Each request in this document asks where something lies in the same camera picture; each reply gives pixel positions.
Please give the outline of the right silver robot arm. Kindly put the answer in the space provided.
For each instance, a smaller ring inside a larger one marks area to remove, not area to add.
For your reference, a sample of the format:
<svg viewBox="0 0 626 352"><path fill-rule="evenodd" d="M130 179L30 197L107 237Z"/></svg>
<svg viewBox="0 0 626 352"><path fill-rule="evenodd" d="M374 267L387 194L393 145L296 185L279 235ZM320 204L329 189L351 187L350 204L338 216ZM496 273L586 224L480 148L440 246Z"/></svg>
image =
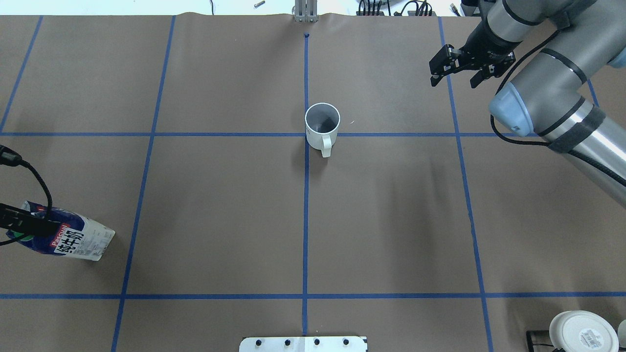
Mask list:
<svg viewBox="0 0 626 352"><path fill-rule="evenodd" d="M625 204L625 129L579 87L604 66L625 67L623 0L472 0L481 22L460 48L429 61L430 82L474 70L471 87L503 82L489 104L505 142L546 147Z"/></svg>

